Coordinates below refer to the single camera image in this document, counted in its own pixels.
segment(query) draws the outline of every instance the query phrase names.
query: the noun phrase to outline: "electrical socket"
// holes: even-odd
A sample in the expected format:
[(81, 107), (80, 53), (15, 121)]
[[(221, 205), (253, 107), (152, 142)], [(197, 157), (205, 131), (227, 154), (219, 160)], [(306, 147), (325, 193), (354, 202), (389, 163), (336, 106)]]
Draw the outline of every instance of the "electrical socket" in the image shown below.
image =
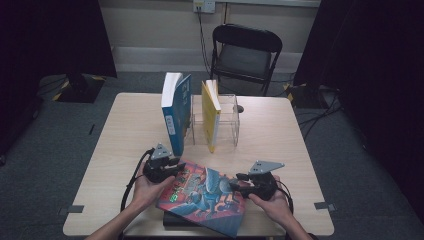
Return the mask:
[(215, 13), (215, 1), (212, 0), (193, 0), (193, 12)]

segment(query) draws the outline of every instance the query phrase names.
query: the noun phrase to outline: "book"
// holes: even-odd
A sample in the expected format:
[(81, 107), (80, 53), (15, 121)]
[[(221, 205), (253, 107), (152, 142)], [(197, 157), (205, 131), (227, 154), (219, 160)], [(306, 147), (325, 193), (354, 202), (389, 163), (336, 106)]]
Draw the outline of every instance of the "book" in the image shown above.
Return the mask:
[(156, 207), (235, 238), (246, 209), (246, 200), (229, 185), (238, 180), (191, 161), (181, 162), (186, 163), (184, 171), (164, 189)]
[(191, 75), (183, 77), (182, 73), (166, 73), (161, 106), (172, 154), (180, 157), (191, 121)]
[(215, 151), (218, 136), (219, 120), (221, 116), (221, 105), (218, 100), (218, 88), (216, 80), (202, 82), (202, 115), (203, 131), (209, 151)]

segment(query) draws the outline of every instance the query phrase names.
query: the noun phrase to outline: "wooden table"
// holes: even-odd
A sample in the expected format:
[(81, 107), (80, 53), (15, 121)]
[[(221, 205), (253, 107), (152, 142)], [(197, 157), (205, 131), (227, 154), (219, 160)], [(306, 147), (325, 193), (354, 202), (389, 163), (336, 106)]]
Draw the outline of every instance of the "wooden table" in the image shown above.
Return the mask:
[[(290, 102), (285, 98), (237, 97), (240, 114), (237, 147), (219, 145), (211, 154), (205, 145), (190, 145), (184, 159), (228, 175), (247, 173), (256, 160), (283, 162), (273, 171), (289, 188), (295, 217), (306, 231), (331, 235), (334, 226), (328, 210), (316, 210), (324, 202), (305, 143)], [(63, 231), (68, 236), (87, 236), (119, 213), (122, 195), (142, 154), (158, 142), (170, 147), (160, 94), (118, 94), (105, 123), (73, 205), (82, 213), (69, 213)], [(129, 236), (220, 236), (205, 228), (168, 230), (163, 211), (149, 207), (125, 230)], [(238, 236), (282, 236), (284, 229), (247, 201)]]

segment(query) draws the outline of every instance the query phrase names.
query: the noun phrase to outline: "chair backrest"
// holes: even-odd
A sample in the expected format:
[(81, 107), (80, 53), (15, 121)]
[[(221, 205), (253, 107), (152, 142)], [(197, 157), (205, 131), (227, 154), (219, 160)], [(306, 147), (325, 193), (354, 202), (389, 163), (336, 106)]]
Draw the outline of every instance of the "chair backrest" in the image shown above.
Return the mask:
[(283, 48), (281, 39), (275, 33), (236, 24), (216, 27), (212, 38), (215, 49), (216, 42), (273, 53), (279, 53)]

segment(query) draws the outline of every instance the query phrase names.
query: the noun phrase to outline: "wall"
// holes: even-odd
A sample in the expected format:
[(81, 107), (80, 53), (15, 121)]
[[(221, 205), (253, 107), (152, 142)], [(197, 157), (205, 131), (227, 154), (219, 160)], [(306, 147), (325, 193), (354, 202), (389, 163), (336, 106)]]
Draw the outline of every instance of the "wall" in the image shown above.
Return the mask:
[[(167, 71), (175, 65), (181, 71), (204, 70), (192, 1), (100, 0), (100, 5), (118, 71)], [(201, 15), (207, 56), (213, 29), (224, 22), (238, 23), (275, 32), (284, 44), (276, 71), (295, 71), (316, 12), (316, 7), (217, 2), (214, 14)], [(181, 58), (171, 57), (176, 54)]]

